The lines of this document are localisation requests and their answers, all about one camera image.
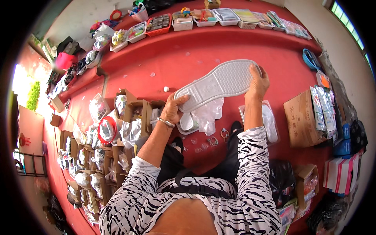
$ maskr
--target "left hand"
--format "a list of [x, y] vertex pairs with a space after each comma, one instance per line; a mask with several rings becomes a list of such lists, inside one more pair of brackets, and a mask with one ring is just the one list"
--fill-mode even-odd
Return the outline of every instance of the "left hand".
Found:
[[174, 95], [176, 92], [172, 93], [168, 98], [165, 107], [163, 108], [161, 119], [176, 124], [180, 118], [183, 116], [183, 112], [180, 111], [177, 106], [184, 104], [189, 100], [189, 95], [180, 96], [176, 100]]

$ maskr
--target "black pants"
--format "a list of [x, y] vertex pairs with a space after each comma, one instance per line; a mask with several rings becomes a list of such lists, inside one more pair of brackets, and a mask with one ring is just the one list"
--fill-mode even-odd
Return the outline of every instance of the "black pants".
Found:
[[[226, 158], [216, 167], [199, 176], [221, 178], [232, 183], [234, 187], [237, 188], [235, 184], [235, 178], [238, 174], [240, 165], [238, 159], [238, 134], [241, 132], [243, 132], [243, 129], [239, 129], [234, 133], [230, 133], [227, 143]], [[136, 142], [137, 153], [145, 144], [147, 139], [148, 137], [144, 137]], [[158, 184], [161, 184], [169, 178], [175, 178], [181, 170], [185, 169], [183, 162], [183, 155], [179, 151], [177, 151], [176, 148], [171, 147], [169, 144], [167, 144], [162, 157], [161, 171], [157, 178]], [[193, 172], [188, 172], [185, 176], [195, 177], [198, 175], [194, 174]]]

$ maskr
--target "green plant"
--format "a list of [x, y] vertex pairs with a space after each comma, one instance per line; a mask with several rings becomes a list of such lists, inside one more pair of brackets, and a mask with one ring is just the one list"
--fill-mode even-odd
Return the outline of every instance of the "green plant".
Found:
[[32, 111], [36, 110], [36, 107], [38, 105], [38, 98], [39, 98], [39, 92], [41, 90], [41, 83], [35, 82], [32, 86], [31, 90], [29, 91], [29, 100], [26, 103], [26, 108], [30, 109]]

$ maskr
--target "zebra print sleeve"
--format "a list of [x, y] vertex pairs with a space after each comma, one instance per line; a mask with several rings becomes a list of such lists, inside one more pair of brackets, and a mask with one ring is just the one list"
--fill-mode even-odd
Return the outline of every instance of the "zebra print sleeve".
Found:
[[238, 138], [240, 166], [236, 183], [238, 198], [248, 206], [244, 210], [248, 225], [253, 229], [264, 230], [266, 234], [280, 234], [281, 220], [269, 186], [269, 153], [265, 128], [261, 126], [249, 129], [239, 133]]
[[132, 164], [122, 186], [100, 212], [101, 234], [124, 234], [126, 231], [140, 234], [143, 229], [137, 226], [133, 217], [142, 215], [140, 205], [156, 191], [161, 169], [137, 156], [132, 159]]

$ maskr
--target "black strap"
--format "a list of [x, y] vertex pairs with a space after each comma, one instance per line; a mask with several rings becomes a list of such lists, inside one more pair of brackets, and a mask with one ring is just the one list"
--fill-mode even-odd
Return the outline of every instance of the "black strap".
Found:
[[210, 188], [206, 185], [189, 185], [184, 186], [180, 184], [180, 180], [188, 173], [191, 169], [183, 169], [179, 171], [179, 173], [175, 177], [175, 183], [178, 186], [177, 188], [167, 188], [163, 190], [163, 192], [170, 192], [170, 193], [189, 193], [189, 194], [199, 194], [203, 196], [214, 196], [214, 197], [223, 197], [225, 199], [231, 199], [232, 197], [229, 196], [225, 191], [218, 190], [214, 188]]

